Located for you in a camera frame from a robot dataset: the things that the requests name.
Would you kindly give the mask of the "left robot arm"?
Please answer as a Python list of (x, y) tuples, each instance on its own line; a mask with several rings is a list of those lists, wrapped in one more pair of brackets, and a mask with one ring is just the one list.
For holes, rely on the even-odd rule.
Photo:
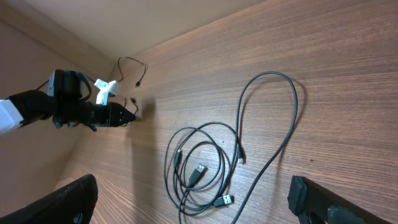
[(108, 100), (118, 96), (119, 83), (93, 80), (76, 70), (57, 69), (41, 87), (1, 100), (1, 134), (52, 118), (56, 128), (80, 124), (97, 131), (98, 127), (120, 127), (136, 120), (136, 113), (125, 105)]

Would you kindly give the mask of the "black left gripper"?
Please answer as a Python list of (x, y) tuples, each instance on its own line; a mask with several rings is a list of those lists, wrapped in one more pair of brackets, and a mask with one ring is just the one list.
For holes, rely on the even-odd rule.
[(119, 127), (136, 120), (136, 115), (119, 103), (110, 102), (108, 106), (90, 102), (64, 103), (53, 116), (56, 128), (67, 125), (75, 128), (79, 124), (96, 131), (96, 127)]

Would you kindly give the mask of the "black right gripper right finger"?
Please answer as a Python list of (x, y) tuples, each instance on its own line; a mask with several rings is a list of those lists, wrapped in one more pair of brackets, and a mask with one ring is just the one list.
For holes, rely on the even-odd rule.
[(287, 199), (301, 224), (388, 223), (303, 176), (292, 177)]

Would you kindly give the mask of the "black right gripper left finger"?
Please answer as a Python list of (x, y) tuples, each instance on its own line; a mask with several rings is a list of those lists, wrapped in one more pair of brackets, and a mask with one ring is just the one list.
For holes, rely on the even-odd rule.
[(87, 174), (45, 197), (1, 217), (7, 223), (89, 223), (98, 200), (94, 175)]

